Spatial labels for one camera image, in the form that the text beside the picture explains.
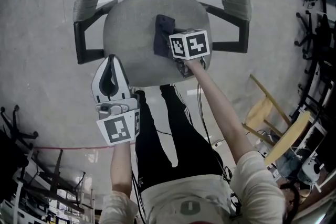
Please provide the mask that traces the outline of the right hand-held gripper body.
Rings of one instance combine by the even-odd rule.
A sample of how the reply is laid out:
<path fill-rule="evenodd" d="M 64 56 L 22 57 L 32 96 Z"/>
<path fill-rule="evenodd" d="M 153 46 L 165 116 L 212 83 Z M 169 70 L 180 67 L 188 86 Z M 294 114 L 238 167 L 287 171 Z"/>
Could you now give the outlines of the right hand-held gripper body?
<path fill-rule="evenodd" d="M 202 67 L 207 67 L 205 57 L 211 54 L 206 30 L 191 29 L 169 35 L 172 58 L 177 62 L 177 69 L 183 78 L 193 76 L 193 72 L 184 60 L 198 60 Z"/>

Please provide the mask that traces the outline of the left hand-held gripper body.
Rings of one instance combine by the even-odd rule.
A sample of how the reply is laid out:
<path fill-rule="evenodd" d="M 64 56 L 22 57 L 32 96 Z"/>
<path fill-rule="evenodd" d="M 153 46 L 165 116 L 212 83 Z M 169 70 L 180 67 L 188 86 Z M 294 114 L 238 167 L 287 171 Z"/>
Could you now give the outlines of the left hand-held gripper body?
<path fill-rule="evenodd" d="M 131 95 L 125 99 L 96 96 L 97 126 L 108 145 L 130 142 L 140 132 L 140 106 Z"/>

